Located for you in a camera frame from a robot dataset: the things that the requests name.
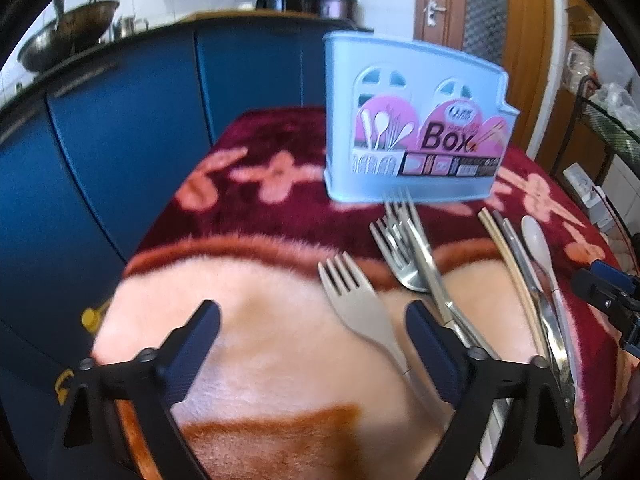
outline beige fork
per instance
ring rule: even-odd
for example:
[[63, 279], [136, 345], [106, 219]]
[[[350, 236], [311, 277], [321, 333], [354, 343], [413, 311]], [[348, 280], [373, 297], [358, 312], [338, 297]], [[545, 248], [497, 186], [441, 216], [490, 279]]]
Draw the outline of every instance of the beige fork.
[[318, 263], [318, 274], [329, 302], [344, 326], [386, 351], [402, 378], [434, 420], [448, 424], [449, 419], [436, 410], [434, 393], [408, 365], [398, 344], [386, 307], [360, 267], [348, 253]]

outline chopsticks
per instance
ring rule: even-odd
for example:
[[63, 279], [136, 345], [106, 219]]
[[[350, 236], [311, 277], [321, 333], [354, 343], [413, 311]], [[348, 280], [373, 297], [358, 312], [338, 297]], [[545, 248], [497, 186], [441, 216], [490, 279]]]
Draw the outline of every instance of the chopsticks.
[[542, 326], [540, 325], [540, 316], [538, 315], [536, 306], [529, 294], [527, 284], [522, 277], [522, 273], [520, 272], [520, 268], [518, 267], [513, 254], [511, 254], [511, 250], [507, 245], [507, 242], [502, 237], [500, 229], [496, 225], [494, 218], [491, 216], [491, 213], [489, 213], [487, 208], [482, 208], [482, 211], [478, 213], [478, 218], [489, 233], [489, 236], [494, 241], [495, 245], [498, 247], [500, 256], [502, 256], [509, 274], [511, 275], [511, 280], [516, 288], [518, 298], [520, 299], [520, 303], [522, 304], [524, 314], [527, 319], [527, 324], [529, 325], [529, 331], [531, 332], [533, 343], [536, 346], [536, 352], [550, 360], [548, 345], [543, 337]]

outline cabinet handle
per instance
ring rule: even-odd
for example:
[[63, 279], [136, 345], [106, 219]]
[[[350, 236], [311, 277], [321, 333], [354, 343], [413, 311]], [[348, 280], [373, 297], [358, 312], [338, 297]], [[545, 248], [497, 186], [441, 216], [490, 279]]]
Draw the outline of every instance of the cabinet handle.
[[30, 121], [31, 119], [33, 119], [37, 115], [38, 111], [40, 111], [40, 107], [32, 108], [27, 113], [25, 113], [20, 119], [15, 121], [14, 124], [9, 126], [4, 132], [2, 132], [0, 134], [0, 146], [2, 146], [2, 144], [4, 144], [4, 142], [9, 137], [11, 137], [11, 135], [13, 135], [16, 130], [19, 130], [21, 127], [23, 127], [27, 123], [27, 121]]
[[118, 66], [117, 63], [111, 63], [108, 65], [101, 66], [100, 68], [96, 68], [94, 70], [89, 70], [89, 72], [85, 72], [81, 76], [76, 77], [75, 79], [73, 79], [72, 81], [64, 85], [63, 87], [60, 87], [58, 90], [56, 90], [53, 94], [53, 97], [59, 98], [59, 97], [65, 96], [66, 94], [68, 94], [69, 92], [72, 92], [79, 86], [82, 86], [87, 81], [93, 79], [94, 77], [98, 77], [99, 75], [102, 75], [105, 72], [108, 72], [109, 70], [113, 70], [117, 66]]

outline screw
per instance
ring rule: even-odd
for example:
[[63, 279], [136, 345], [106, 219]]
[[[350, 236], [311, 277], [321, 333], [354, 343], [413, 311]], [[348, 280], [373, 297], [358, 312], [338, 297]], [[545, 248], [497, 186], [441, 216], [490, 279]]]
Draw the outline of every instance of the screw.
[[473, 346], [466, 351], [466, 354], [475, 361], [486, 361], [489, 358], [489, 354], [484, 348], [479, 346]]
[[87, 357], [80, 361], [81, 370], [91, 370], [95, 366], [95, 360], [92, 357]]
[[148, 363], [156, 358], [158, 352], [156, 352], [155, 348], [145, 348], [140, 351], [140, 353], [136, 356], [136, 359], [141, 363]]
[[534, 356], [531, 360], [531, 364], [537, 368], [549, 368], [549, 363], [542, 357], [542, 355]]

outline barcode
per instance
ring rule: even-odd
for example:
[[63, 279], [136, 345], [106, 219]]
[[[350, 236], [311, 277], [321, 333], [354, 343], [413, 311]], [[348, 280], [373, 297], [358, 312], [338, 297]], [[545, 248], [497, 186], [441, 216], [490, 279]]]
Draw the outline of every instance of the barcode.
[[477, 166], [462, 165], [458, 168], [458, 172], [456, 173], [456, 176], [475, 176], [477, 172], [478, 172]]

